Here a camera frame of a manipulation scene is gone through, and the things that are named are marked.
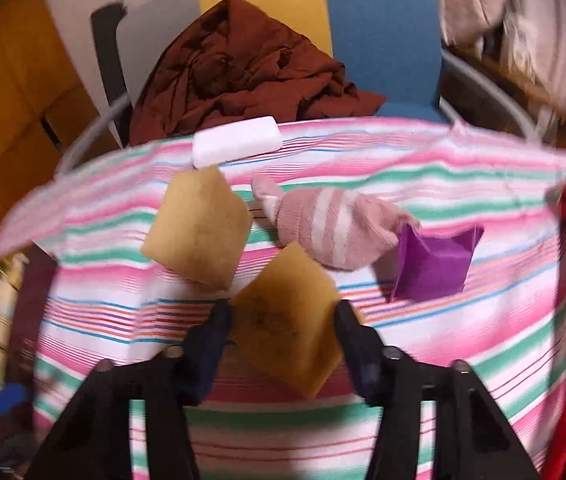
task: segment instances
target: chair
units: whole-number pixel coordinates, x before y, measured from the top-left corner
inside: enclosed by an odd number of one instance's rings
[[[131,106],[160,54],[218,1],[150,0],[127,14],[118,2],[92,14],[96,54],[111,107],[63,155],[57,176],[74,167],[112,120],[122,144],[128,143]],[[439,123],[459,119],[438,93],[444,66],[488,95],[513,118],[528,142],[540,143],[522,108],[467,63],[441,50],[437,0],[247,1],[343,62],[347,78],[359,88],[384,94],[387,102],[377,115]]]

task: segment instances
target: striped tablecloth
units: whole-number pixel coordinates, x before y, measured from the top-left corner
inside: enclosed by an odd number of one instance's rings
[[[252,202],[256,172],[285,189],[329,185],[376,194],[411,211],[428,234],[484,225],[460,294],[390,303],[389,273],[332,276],[387,344],[425,362],[469,361],[539,465],[566,377],[566,239],[544,198],[566,179],[566,153],[461,123],[362,118],[281,130],[278,152],[221,168],[254,216],[231,293],[280,250]],[[111,153],[34,190],[4,220],[0,255],[34,240],[60,263],[35,366],[46,384],[35,402],[42,430],[97,361],[150,358],[208,314],[215,295],[139,252],[168,182],[190,167],[191,139]],[[432,406],[422,411],[420,479],[431,469],[434,435]],[[134,473],[143,479],[142,403],[130,412]],[[207,400],[188,410],[205,479],[362,478],[378,417],[353,395],[342,366],[316,399],[301,400],[231,356]]]

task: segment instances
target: pink striped sock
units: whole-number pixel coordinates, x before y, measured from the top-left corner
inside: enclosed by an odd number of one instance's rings
[[[297,241],[314,260],[335,269],[374,263],[396,247],[403,225],[420,226],[391,202],[355,190],[305,187],[285,193],[270,177],[257,174],[252,193],[283,244]]]

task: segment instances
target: sponge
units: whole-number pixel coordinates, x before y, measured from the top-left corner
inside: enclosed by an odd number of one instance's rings
[[[313,397],[341,359],[339,301],[334,281],[292,242],[233,298],[230,337],[253,367]]]
[[[252,215],[216,167],[177,173],[141,253],[194,282],[228,290]]]

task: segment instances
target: purple cloth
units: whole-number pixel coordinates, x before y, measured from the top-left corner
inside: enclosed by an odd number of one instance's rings
[[[461,292],[484,231],[474,226],[449,238],[437,238],[405,225],[399,235],[392,299],[429,301]]]

